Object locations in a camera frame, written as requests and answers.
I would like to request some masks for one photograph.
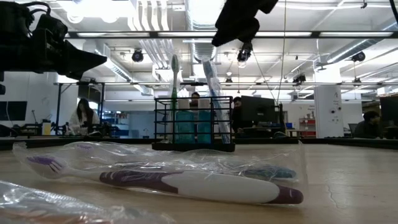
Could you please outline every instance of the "plastic bag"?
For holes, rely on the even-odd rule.
[[[203,70],[205,71],[205,75],[207,78],[207,85],[209,88],[210,96],[223,96],[221,84],[218,80],[216,67],[214,66],[213,62],[209,61],[208,59],[204,59]],[[226,110],[218,110],[222,108],[219,101],[213,100],[213,107],[216,111],[217,120],[229,121],[228,112]],[[219,127],[222,133],[231,132],[231,129],[229,128],[229,123],[227,122],[219,122]],[[221,139],[223,140],[224,144],[231,143],[229,134],[222,134]]]
[[[124,207],[103,208],[76,198],[0,181],[0,222],[7,223],[175,223],[156,215]]]
[[[225,202],[301,203],[307,178],[300,146],[269,150],[261,158],[212,150],[154,151],[110,142],[75,142],[48,154],[15,144],[13,153],[50,179],[82,177],[125,189]]]

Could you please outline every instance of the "table surface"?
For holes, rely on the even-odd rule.
[[[237,145],[236,153],[261,156],[275,147],[294,145]],[[46,180],[18,163],[11,151],[0,152],[0,179],[101,206],[166,213],[177,223],[397,223],[397,151],[331,145],[305,145],[305,150],[308,194],[297,206],[207,202],[89,182]]]

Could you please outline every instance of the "long dark hair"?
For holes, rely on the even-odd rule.
[[[86,116],[87,116],[87,124],[93,124],[94,111],[90,108],[90,105],[88,104],[88,100],[86,100],[84,98],[80,99],[79,103],[77,104],[76,113],[77,113],[77,116],[79,117],[79,121],[82,120],[81,109],[79,107],[80,104],[82,104],[85,108],[85,112],[86,112]]]

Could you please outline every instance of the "pillar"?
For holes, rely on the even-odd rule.
[[[315,69],[314,81],[322,83],[341,82],[340,68],[336,65]],[[314,88],[317,138],[343,137],[343,113],[341,104],[341,87],[323,85]]]

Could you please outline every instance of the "black wire basket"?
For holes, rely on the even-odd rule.
[[[210,108],[190,108],[190,109],[172,109],[171,104],[173,102],[177,102],[180,99],[191,100],[192,97],[183,97],[183,98],[155,98],[155,143],[152,144],[152,148],[155,150],[163,150],[163,151],[190,151],[195,149],[213,149],[217,151],[223,152],[233,152],[235,151],[235,144],[232,142],[232,125],[231,125],[231,116],[228,119],[217,119],[216,112],[221,112],[227,110],[229,114],[232,113],[232,96],[209,96],[209,97],[201,97],[200,99],[209,99],[210,100]],[[228,104],[227,107],[215,107],[217,105]],[[178,111],[210,111],[210,120],[176,120],[176,113]],[[167,117],[171,113],[170,120],[167,120]],[[178,123],[210,123],[210,132],[198,132],[195,127],[194,132],[187,133],[178,133],[176,130],[176,125]],[[229,125],[229,129],[225,132],[215,132],[215,125],[220,125],[221,123],[227,123]],[[168,130],[167,125],[171,124],[171,129]],[[195,142],[193,143],[177,143],[176,136],[183,134],[194,134]],[[197,143],[197,136],[199,134],[210,134],[210,143]],[[229,137],[229,143],[223,144],[222,135],[227,135]],[[158,136],[162,138],[162,141],[158,142]]]

